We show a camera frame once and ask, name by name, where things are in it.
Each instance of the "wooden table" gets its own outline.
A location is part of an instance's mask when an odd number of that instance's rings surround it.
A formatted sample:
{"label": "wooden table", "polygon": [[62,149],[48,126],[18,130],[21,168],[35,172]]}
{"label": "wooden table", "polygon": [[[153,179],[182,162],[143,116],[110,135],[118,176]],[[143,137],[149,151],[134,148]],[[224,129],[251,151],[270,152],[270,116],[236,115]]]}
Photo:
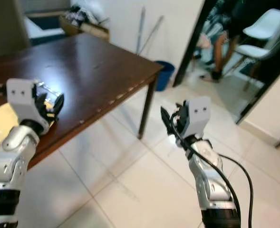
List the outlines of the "wooden table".
{"label": "wooden table", "polygon": [[[29,168],[149,85],[138,133],[141,139],[161,69],[157,63],[88,34],[0,57],[0,83],[13,77],[40,79],[65,94],[59,122],[40,139]],[[5,102],[0,97],[0,105]]]}

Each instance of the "table leg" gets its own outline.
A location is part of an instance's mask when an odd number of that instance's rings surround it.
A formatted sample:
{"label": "table leg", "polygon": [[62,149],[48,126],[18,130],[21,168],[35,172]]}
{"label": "table leg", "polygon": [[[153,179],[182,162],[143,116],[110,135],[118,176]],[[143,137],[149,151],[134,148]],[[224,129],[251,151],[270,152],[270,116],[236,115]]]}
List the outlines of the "table leg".
{"label": "table leg", "polygon": [[144,110],[143,110],[143,114],[142,114],[140,129],[139,129],[139,133],[138,133],[138,139],[141,139],[143,137],[143,133],[144,133],[147,118],[148,118],[149,109],[150,109],[151,102],[154,97],[154,90],[155,90],[155,87],[157,84],[156,83],[157,79],[158,79],[158,77],[156,77],[156,79],[153,82],[151,82],[148,86],[146,101],[145,101]]}

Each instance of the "white chair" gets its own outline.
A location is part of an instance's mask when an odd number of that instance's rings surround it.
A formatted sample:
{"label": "white chair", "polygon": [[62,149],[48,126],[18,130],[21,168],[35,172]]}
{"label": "white chair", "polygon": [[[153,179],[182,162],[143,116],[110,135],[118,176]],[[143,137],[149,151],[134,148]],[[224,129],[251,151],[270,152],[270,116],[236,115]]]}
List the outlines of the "white chair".
{"label": "white chair", "polygon": [[270,9],[265,12],[253,25],[245,28],[243,32],[249,37],[259,40],[267,40],[271,38],[279,28],[280,10]]}
{"label": "white chair", "polygon": [[[266,59],[269,59],[273,57],[278,51],[280,50],[280,41],[278,41],[271,49],[264,49],[252,45],[240,45],[238,46],[235,51],[243,57],[241,60],[235,64],[235,66],[232,68],[232,70],[236,69],[240,64],[246,59],[250,58],[255,61],[263,61]],[[254,78],[253,73],[250,75],[248,83],[245,85],[244,90],[247,90],[247,88],[250,85],[250,80]]]}

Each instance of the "white wall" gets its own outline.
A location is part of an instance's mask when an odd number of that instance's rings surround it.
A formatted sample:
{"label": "white wall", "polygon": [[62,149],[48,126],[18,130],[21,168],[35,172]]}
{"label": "white wall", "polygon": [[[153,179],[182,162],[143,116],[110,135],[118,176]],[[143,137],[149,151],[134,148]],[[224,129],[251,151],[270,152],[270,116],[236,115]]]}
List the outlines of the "white wall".
{"label": "white wall", "polygon": [[201,12],[203,0],[72,0],[93,2],[101,14],[110,17],[111,43],[135,52],[141,9],[146,6],[142,44],[158,18],[164,20],[142,56],[150,60],[169,61],[180,66],[184,52]]}
{"label": "white wall", "polygon": [[267,143],[280,142],[280,76],[253,107],[241,126],[258,134]]}

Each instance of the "black wire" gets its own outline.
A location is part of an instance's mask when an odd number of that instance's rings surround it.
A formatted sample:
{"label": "black wire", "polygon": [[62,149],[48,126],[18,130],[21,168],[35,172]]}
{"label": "black wire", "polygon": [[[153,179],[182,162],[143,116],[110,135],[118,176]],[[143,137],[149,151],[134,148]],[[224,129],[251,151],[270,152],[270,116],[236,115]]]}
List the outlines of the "black wire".
{"label": "black wire", "polygon": [[195,151],[190,145],[189,143],[184,140],[184,138],[182,138],[182,136],[180,135],[180,133],[178,133],[175,125],[174,125],[174,118],[178,115],[178,112],[175,112],[172,117],[170,118],[170,123],[171,123],[171,127],[174,131],[174,134],[176,137],[179,138],[179,140],[184,143],[184,145],[189,149],[191,150],[192,153],[194,153],[195,155],[197,155],[199,158],[201,158],[203,161],[205,161],[206,163],[208,163],[213,169],[215,169],[217,171],[217,173],[222,177],[222,179],[224,180],[225,184],[228,186],[229,190],[231,191],[232,193],[232,197],[233,197],[233,200],[234,200],[234,203],[235,203],[235,206],[236,206],[236,211],[237,211],[237,214],[239,216],[239,221],[241,223],[241,210],[240,210],[240,205],[239,205],[239,201],[238,201],[238,198],[237,198],[237,195],[233,189],[233,187],[231,186],[229,180],[226,178],[226,176],[222,173],[221,170],[219,170],[215,165],[213,165],[209,160],[207,160],[205,157],[203,157],[201,154],[199,154],[197,151]]}
{"label": "black wire", "polygon": [[226,158],[234,163],[236,163],[241,169],[242,171],[245,173],[248,182],[249,182],[249,186],[250,186],[250,206],[249,206],[249,219],[248,219],[248,223],[249,223],[249,228],[252,228],[252,212],[253,212],[253,198],[254,198],[254,190],[253,190],[253,183],[251,180],[250,175],[248,174],[248,172],[246,171],[246,169],[236,160],[234,160],[233,158],[227,157],[225,155],[219,154],[219,156]]}

